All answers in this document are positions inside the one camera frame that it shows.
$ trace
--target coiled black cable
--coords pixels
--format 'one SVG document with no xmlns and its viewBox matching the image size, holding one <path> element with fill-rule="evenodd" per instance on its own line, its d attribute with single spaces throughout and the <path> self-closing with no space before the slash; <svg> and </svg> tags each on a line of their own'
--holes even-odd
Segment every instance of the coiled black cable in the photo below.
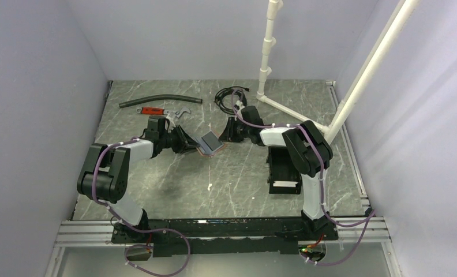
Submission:
<svg viewBox="0 0 457 277">
<path fill-rule="evenodd" d="M 220 110 L 226 114 L 234 115 L 234 110 L 232 109 L 231 106 L 227 107 L 223 104 L 223 99 L 226 96 L 229 96 L 232 94 L 234 89 L 243 89 L 244 91 L 249 91 L 249 88 L 244 88 L 244 87 L 239 87 L 237 85 L 233 87 L 228 87 L 228 88 L 222 88 L 219 90 L 216 95 L 215 95 L 215 104 L 220 108 Z M 242 91 L 237 91 L 235 92 L 235 95 L 239 96 L 239 100 L 242 102 L 244 106 L 247 106 L 247 98 L 245 97 L 244 93 Z"/>
</svg>

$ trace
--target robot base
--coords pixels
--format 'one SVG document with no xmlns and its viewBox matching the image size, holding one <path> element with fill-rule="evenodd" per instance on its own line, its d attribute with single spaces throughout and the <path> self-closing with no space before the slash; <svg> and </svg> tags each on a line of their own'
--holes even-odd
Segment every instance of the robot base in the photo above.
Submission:
<svg viewBox="0 0 457 277">
<path fill-rule="evenodd" d="M 303 216 L 151 219 L 148 224 L 150 229 L 178 230 L 188 237 L 193 254 L 251 252 L 298 254 L 298 241 L 317 241 L 322 234 L 324 234 L 325 241 L 339 238 L 335 226 L 326 220 L 325 217 L 309 220 Z M 132 234 L 131 232 L 126 226 L 117 223 L 111 242 L 114 244 L 144 244 L 147 242 L 149 234 L 135 232 Z M 152 233 L 152 243 L 154 244 L 154 257 L 170 257 L 186 253 L 183 239 L 173 233 Z"/>
</svg>

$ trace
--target gray marble tabletop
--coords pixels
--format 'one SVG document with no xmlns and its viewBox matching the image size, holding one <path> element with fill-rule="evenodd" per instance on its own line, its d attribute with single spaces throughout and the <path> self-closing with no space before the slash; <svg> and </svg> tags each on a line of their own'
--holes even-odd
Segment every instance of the gray marble tabletop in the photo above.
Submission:
<svg viewBox="0 0 457 277">
<path fill-rule="evenodd" d="M 148 116 L 136 113 L 139 106 L 178 110 L 190 108 L 177 124 L 190 136 L 209 130 L 221 133 L 228 115 L 213 103 L 221 88 L 250 88 L 248 105 L 257 107 L 264 123 L 298 123 L 298 120 L 256 100 L 257 80 L 154 80 L 115 81 L 96 134 L 98 143 L 116 143 L 139 136 Z M 268 80 L 268 97 L 322 124 L 335 112 L 323 80 Z M 118 103 L 157 94 L 179 94 L 203 99 L 203 104 L 162 100 L 118 108 Z M 331 215 L 363 215 L 360 189 L 342 136 L 332 143 L 334 158 L 327 174 L 327 203 Z M 228 218 L 300 215 L 303 194 L 268 194 L 267 147 L 228 143 L 211 158 L 198 152 L 175 154 L 165 149 L 155 159 L 140 161 L 129 171 L 128 192 L 144 207 L 149 218 Z M 104 207 L 79 196 L 74 220 L 109 219 Z"/>
</svg>

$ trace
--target adjustable wrench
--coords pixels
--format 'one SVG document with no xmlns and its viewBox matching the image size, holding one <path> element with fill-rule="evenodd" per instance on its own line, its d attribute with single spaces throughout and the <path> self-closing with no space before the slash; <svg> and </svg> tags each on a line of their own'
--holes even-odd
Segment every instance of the adjustable wrench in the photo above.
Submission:
<svg viewBox="0 0 457 277">
<path fill-rule="evenodd" d="M 184 107 L 179 111 L 165 110 L 163 108 L 150 108 L 150 107 L 139 107 L 137 108 L 137 113 L 139 114 L 148 114 L 148 115 L 170 115 L 176 118 L 180 118 L 183 113 L 191 113 L 191 110 Z"/>
</svg>

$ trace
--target gray wall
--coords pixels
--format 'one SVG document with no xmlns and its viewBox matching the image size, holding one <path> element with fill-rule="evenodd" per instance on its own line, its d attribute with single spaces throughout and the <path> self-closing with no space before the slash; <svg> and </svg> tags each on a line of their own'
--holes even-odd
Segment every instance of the gray wall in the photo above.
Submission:
<svg viewBox="0 0 457 277">
<path fill-rule="evenodd" d="M 396 1 L 338 78 L 342 98 Z M 422 1 L 347 121 L 405 276 L 457 276 L 457 1 Z"/>
<path fill-rule="evenodd" d="M 65 1 L 0 1 L 0 276 L 43 276 L 105 91 Z"/>
<path fill-rule="evenodd" d="M 68 0 L 107 77 L 258 78 L 267 0 Z M 377 0 L 293 0 L 270 78 L 335 80 Z"/>
</svg>

